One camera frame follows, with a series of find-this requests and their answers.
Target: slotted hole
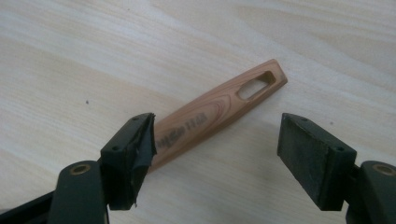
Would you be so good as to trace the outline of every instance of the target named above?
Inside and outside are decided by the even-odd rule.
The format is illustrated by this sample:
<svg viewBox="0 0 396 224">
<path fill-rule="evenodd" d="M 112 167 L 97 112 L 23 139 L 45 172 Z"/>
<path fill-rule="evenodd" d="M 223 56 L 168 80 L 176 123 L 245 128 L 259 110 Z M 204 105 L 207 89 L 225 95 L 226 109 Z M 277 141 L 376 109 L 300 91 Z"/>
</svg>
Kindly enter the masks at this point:
<svg viewBox="0 0 396 224">
<path fill-rule="evenodd" d="M 249 100 L 265 89 L 265 87 L 269 85 L 269 82 L 268 76 L 264 73 L 242 85 L 241 89 L 238 91 L 238 95 L 242 100 Z"/>
</svg>

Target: wooden table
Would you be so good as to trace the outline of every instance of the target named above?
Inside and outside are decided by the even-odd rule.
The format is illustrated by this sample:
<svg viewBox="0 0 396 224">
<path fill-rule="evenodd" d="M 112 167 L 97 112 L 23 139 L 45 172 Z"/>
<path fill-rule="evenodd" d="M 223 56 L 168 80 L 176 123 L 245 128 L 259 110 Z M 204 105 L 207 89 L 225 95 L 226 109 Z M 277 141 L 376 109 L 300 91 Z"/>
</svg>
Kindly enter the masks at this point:
<svg viewBox="0 0 396 224">
<path fill-rule="evenodd" d="M 396 163 L 396 2 L 1 1 L 0 210 L 97 160 L 131 117 L 156 120 L 277 59 L 289 83 L 147 176 L 111 223 L 345 223 L 276 155 L 283 112 Z"/>
</svg>

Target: wooden handle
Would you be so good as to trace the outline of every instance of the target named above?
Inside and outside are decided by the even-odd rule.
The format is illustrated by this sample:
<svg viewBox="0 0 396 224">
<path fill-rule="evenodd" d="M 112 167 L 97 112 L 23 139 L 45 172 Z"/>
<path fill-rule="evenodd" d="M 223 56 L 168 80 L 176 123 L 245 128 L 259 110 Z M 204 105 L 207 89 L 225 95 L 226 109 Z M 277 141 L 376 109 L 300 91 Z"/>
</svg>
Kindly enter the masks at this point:
<svg viewBox="0 0 396 224">
<path fill-rule="evenodd" d="M 264 83 L 264 87 L 248 93 L 255 82 Z M 277 61 L 271 60 L 182 106 L 155 124 L 157 155 L 149 171 L 166 164 L 239 119 L 287 82 Z M 243 91 L 247 91 L 247 96 L 242 95 Z"/>
</svg>

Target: tabletop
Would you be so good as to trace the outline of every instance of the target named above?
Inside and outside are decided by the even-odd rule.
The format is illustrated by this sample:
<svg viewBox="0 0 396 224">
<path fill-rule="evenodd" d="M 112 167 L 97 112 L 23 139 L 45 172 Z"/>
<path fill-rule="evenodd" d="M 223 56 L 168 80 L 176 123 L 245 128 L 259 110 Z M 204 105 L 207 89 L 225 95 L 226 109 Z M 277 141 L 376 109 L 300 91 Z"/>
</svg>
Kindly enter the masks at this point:
<svg viewBox="0 0 396 224">
<path fill-rule="evenodd" d="M 396 2 L 1 1 L 0 210 L 97 160 L 131 117 L 159 121 L 276 59 L 288 84 L 149 174 L 110 223 L 345 223 L 276 155 L 282 113 L 395 165 Z"/>
</svg>

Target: black clamp jaw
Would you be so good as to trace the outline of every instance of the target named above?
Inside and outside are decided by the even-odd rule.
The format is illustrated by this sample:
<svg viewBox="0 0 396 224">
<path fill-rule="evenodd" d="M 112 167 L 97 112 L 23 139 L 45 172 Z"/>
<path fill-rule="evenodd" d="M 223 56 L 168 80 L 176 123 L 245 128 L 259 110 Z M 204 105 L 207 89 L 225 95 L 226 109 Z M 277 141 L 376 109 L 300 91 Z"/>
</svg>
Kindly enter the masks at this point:
<svg viewBox="0 0 396 224">
<path fill-rule="evenodd" d="M 56 190 L 0 215 L 0 223 L 108 222 L 111 210 L 129 210 L 156 154 L 154 114 L 131 118 L 101 150 L 59 174 Z"/>
<path fill-rule="evenodd" d="M 355 165 L 356 150 L 309 119 L 283 114 L 277 155 L 322 211 L 349 204 L 348 224 L 396 223 L 396 167 Z"/>
</svg>

